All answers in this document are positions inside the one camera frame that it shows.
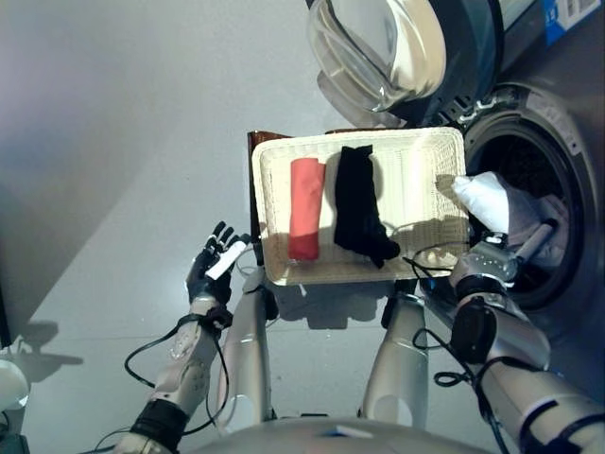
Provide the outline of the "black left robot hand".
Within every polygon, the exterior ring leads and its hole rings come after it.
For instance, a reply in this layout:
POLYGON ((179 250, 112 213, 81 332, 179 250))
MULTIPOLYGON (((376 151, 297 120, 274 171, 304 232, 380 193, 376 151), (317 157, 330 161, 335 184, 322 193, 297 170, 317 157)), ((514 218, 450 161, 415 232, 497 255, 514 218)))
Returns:
POLYGON ((237 235, 233 227, 220 221, 195 257, 185 280, 189 302, 210 296, 226 305, 232 295, 235 262, 250 243, 249 234, 237 235))

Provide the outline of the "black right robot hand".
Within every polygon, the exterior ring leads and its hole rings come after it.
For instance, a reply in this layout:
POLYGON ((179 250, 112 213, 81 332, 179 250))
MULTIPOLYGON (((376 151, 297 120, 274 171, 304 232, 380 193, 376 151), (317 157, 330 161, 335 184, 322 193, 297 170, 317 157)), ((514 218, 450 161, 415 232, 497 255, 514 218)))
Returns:
POLYGON ((554 243, 558 231, 559 224, 553 218, 530 227, 521 238, 503 232, 485 231, 472 252, 505 268, 527 264, 556 268, 564 257, 564 248, 554 243))

